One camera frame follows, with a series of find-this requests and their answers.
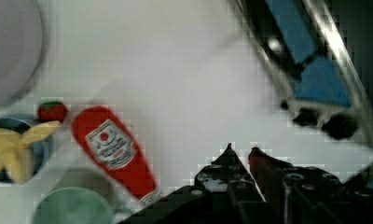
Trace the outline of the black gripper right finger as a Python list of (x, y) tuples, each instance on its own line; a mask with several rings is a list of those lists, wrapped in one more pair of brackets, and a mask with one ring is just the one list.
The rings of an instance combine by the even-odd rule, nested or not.
[(281, 204), (281, 184), (285, 176), (285, 169), (293, 168), (286, 161), (275, 159), (259, 147), (253, 147), (248, 156), (250, 173), (263, 193), (265, 200), (272, 205)]

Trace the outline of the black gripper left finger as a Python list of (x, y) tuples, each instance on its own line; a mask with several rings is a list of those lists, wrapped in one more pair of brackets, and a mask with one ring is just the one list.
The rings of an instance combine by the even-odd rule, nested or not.
[(226, 192), (234, 183), (255, 184), (254, 179), (243, 166), (240, 158), (228, 143), (224, 152), (209, 165), (204, 166), (194, 178), (196, 187), (210, 192)]

